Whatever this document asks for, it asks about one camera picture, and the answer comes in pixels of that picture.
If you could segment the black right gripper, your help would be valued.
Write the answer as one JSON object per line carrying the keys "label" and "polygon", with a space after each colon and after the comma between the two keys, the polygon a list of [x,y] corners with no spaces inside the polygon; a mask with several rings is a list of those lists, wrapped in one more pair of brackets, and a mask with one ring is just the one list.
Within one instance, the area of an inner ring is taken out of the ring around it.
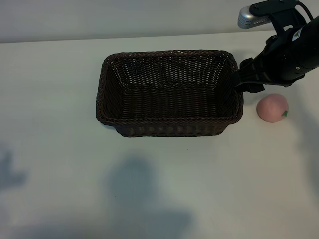
{"label": "black right gripper", "polygon": [[240,63],[239,71],[251,72],[251,83],[233,73],[233,86],[238,93],[258,93],[265,90],[263,85],[287,87],[303,78],[309,71],[309,27],[276,31],[262,53]]}

